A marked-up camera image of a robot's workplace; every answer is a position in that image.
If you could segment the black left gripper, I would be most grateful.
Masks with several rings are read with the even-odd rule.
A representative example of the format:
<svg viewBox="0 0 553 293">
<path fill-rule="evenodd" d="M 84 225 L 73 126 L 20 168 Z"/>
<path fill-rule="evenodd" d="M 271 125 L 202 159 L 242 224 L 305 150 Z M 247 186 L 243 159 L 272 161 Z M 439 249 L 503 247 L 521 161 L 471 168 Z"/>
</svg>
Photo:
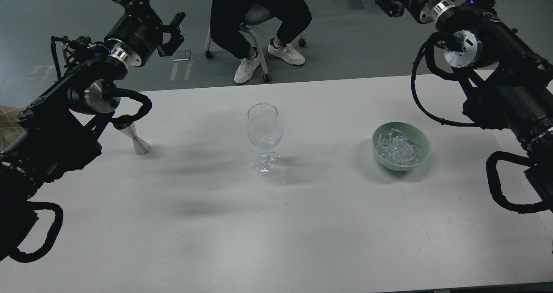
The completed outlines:
<svg viewBox="0 0 553 293">
<path fill-rule="evenodd" d="M 180 25 L 186 17 L 178 12 L 171 23 L 164 25 L 149 6 L 149 0 L 111 0 L 121 5 L 126 13 L 105 36 L 108 56 L 120 61 L 126 68 L 142 67 L 154 51 L 160 57 L 173 55 L 184 42 Z M 164 42 L 164 34 L 170 35 Z"/>
</svg>

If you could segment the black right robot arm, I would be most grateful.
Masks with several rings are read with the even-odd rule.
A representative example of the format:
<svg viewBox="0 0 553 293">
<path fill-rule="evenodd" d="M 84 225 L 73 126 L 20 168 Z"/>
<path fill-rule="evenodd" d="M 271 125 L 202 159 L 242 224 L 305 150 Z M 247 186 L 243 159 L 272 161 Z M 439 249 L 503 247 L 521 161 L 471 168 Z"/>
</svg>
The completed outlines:
<svg viewBox="0 0 553 293">
<path fill-rule="evenodd" d="M 495 10 L 496 0 L 375 0 L 390 17 L 408 11 L 420 24 L 435 23 L 436 31 L 421 45 L 413 61 L 410 88 L 417 107 L 441 125 L 510 129 L 522 149 L 520 156 L 504 151 L 486 160 L 492 199 L 519 214 L 553 210 L 553 98 L 548 90 L 552 64 L 535 53 Z M 466 96 L 462 113 L 470 122 L 439 118 L 423 107 L 416 92 L 422 60 L 434 76 L 458 82 Z M 540 201 L 510 202 L 502 191 L 496 165 L 511 162 L 524 174 Z"/>
</svg>

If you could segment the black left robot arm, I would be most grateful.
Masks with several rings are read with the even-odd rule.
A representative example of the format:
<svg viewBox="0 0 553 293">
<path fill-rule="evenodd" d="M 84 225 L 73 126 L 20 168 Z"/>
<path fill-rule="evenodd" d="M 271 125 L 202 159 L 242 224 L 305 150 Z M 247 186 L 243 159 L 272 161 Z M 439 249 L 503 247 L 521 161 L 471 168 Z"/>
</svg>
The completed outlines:
<svg viewBox="0 0 553 293">
<path fill-rule="evenodd" d="M 99 138 L 109 124 L 120 129 L 150 112 L 148 96 L 115 82 L 155 51 L 173 55 L 184 41 L 185 12 L 165 25 L 149 0 L 112 1 L 124 14 L 103 41 L 51 37 L 57 80 L 17 115 L 22 133 L 1 151 L 1 259 L 31 263 L 52 249 L 64 211 L 31 198 L 44 183 L 99 157 Z"/>
</svg>

